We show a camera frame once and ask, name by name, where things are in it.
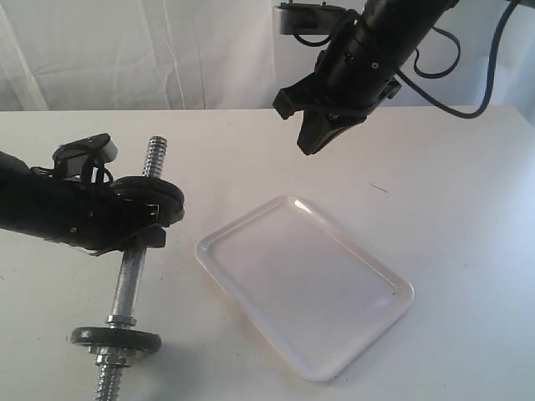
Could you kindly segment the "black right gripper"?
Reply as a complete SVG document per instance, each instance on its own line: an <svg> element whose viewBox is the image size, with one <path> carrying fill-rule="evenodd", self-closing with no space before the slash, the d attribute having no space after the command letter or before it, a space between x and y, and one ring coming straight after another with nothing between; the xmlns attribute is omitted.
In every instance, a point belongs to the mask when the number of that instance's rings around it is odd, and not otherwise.
<svg viewBox="0 0 535 401"><path fill-rule="evenodd" d="M318 45L308 35L288 36ZM273 101L283 119L304 112L297 145L305 155L318 153L399 89L393 75L402 62L401 16L346 16L324 36L312 73L280 89Z"/></svg>

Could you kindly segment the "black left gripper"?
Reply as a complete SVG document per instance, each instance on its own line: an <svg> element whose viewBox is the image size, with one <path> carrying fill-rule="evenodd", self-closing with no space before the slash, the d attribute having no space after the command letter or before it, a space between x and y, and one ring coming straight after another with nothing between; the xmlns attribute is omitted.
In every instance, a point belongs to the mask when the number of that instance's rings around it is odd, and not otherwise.
<svg viewBox="0 0 535 401"><path fill-rule="evenodd" d="M166 244L156 207L115 193L106 167L32 166L29 171L36 180L36 193L28 198L30 236L80 247L95 256L132 245Z"/></svg>

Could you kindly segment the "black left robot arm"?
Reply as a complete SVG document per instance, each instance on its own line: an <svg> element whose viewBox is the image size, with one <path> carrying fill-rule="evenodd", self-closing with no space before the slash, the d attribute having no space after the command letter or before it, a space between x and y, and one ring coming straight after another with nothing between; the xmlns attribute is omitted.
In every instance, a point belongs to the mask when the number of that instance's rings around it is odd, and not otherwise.
<svg viewBox="0 0 535 401"><path fill-rule="evenodd" d="M39 175L1 153L1 228L99 256L138 245L162 248L156 208L116 194L107 183Z"/></svg>

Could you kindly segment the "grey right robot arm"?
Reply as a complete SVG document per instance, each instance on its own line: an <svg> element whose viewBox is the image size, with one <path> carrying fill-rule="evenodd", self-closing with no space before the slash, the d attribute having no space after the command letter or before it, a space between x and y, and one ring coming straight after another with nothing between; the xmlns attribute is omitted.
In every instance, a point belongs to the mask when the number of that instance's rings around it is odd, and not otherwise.
<svg viewBox="0 0 535 401"><path fill-rule="evenodd" d="M311 74L280 89L273 107L283 119L303 112L297 145L314 155L347 129L365 122L400 90L395 79L454 1L368 1L362 12L339 6L281 3L278 31L298 41L322 35Z"/></svg>

